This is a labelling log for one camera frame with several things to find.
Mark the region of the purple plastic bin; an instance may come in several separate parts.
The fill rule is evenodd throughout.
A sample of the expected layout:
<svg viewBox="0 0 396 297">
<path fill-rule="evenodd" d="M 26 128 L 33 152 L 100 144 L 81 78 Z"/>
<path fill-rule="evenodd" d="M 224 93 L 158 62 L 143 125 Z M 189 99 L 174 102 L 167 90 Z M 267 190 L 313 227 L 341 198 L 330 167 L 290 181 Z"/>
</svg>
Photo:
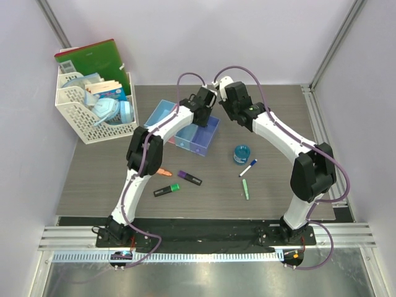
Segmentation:
<svg viewBox="0 0 396 297">
<path fill-rule="evenodd" d="M 190 151 L 205 157 L 208 153 L 208 149 L 212 143 L 214 135 L 218 130 L 219 124 L 220 120 L 218 118 L 210 116 L 206 127 L 199 126 L 191 140 Z"/>
</svg>

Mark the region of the teal plastic bin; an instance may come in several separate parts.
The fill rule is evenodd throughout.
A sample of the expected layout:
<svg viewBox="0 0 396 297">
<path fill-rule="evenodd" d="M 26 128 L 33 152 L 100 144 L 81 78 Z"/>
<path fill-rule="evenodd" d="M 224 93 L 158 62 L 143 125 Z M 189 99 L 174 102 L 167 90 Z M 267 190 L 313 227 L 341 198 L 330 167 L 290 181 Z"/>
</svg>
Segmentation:
<svg viewBox="0 0 396 297">
<path fill-rule="evenodd" d="M 191 141 L 194 138 L 196 132 L 198 130 L 198 126 L 195 124 L 190 124 L 180 131 L 174 137 L 175 145 L 179 148 L 190 151 Z"/>
</svg>

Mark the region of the light blue plastic bin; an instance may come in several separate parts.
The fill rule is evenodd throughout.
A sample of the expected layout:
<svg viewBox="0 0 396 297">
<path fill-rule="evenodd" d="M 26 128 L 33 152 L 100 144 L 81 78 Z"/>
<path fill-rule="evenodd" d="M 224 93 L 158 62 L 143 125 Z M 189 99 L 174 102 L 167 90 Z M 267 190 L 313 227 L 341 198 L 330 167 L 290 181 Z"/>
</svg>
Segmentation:
<svg viewBox="0 0 396 297">
<path fill-rule="evenodd" d="M 145 122 L 144 127 L 148 128 L 163 120 L 171 113 L 175 106 L 176 104 L 173 102 L 161 100 L 152 114 L 149 116 L 148 120 Z"/>
</svg>

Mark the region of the blue round jar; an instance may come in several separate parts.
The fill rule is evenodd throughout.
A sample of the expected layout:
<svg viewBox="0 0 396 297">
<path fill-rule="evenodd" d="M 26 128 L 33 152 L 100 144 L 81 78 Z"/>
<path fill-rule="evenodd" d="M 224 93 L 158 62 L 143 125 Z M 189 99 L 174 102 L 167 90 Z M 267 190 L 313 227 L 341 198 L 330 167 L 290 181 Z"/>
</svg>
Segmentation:
<svg viewBox="0 0 396 297">
<path fill-rule="evenodd" d="M 251 150 L 247 145 L 237 145 L 233 152 L 233 160 L 238 165 L 244 165 L 248 162 Z"/>
</svg>

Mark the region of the blue cap whiteboard marker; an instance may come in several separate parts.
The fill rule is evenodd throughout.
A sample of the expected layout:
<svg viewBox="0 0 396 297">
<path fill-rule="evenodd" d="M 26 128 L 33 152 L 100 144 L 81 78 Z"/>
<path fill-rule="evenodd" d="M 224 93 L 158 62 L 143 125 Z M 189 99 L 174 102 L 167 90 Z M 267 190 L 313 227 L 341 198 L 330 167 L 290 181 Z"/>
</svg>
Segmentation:
<svg viewBox="0 0 396 297">
<path fill-rule="evenodd" d="M 238 175 L 240 178 L 244 176 L 255 164 L 257 163 L 257 159 L 253 159 L 252 162 Z"/>
</svg>

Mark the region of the orange highlighter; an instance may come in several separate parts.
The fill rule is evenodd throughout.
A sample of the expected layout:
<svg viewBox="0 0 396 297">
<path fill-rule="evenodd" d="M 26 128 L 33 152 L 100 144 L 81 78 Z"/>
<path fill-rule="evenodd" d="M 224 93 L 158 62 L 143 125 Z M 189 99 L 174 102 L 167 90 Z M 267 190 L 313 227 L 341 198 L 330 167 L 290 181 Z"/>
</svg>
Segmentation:
<svg viewBox="0 0 396 297">
<path fill-rule="evenodd" d="M 168 170 L 165 170 L 163 168 L 159 168 L 158 171 L 157 171 L 157 174 L 160 174 L 162 176 L 168 176 L 168 177 L 173 175 L 172 172 L 170 172 Z"/>
</svg>

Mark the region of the light green pen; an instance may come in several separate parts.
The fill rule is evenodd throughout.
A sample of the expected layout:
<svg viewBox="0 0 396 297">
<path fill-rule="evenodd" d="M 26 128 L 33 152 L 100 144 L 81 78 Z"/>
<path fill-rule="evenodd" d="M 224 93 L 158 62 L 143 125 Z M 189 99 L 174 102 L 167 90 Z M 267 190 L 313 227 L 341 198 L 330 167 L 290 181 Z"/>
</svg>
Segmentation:
<svg viewBox="0 0 396 297">
<path fill-rule="evenodd" d="M 249 189 L 248 189 L 248 184 L 247 184 L 246 179 L 243 179 L 242 183 L 243 183 L 243 189 L 244 189 L 245 198 L 246 198 L 246 200 L 249 200 Z"/>
</svg>

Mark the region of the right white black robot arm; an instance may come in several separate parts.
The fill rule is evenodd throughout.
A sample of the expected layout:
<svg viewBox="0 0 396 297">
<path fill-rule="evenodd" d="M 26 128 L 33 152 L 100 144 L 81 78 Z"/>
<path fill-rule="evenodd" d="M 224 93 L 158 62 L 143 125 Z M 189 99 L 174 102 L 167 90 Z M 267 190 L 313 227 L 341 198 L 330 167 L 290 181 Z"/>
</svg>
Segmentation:
<svg viewBox="0 0 396 297">
<path fill-rule="evenodd" d="M 337 180 L 335 165 L 316 152 L 320 150 L 332 157 L 331 146 L 305 139 L 285 126 L 262 102 L 253 103 L 244 83 L 224 77 L 213 86 L 219 92 L 219 104 L 232 121 L 269 141 L 293 165 L 290 179 L 293 197 L 280 219 L 279 235 L 284 243 L 294 244 L 307 228 L 314 203 Z"/>
</svg>

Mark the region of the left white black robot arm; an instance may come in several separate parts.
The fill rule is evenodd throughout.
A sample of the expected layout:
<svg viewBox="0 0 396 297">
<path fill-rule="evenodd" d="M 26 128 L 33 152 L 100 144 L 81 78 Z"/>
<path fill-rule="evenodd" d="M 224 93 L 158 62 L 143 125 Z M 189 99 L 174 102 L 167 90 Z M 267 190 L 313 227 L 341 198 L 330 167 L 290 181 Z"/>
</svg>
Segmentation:
<svg viewBox="0 0 396 297">
<path fill-rule="evenodd" d="M 118 203 L 103 227 L 92 228 L 97 234 L 96 247 L 124 247 L 138 233 L 161 241 L 159 235 L 140 230 L 132 224 L 137 204 L 149 179 L 161 167 L 164 143 L 190 124 L 205 127 L 216 96 L 215 91 L 201 86 L 196 94 L 181 100 L 161 121 L 147 128 L 136 128 L 127 150 L 126 181 Z"/>
</svg>

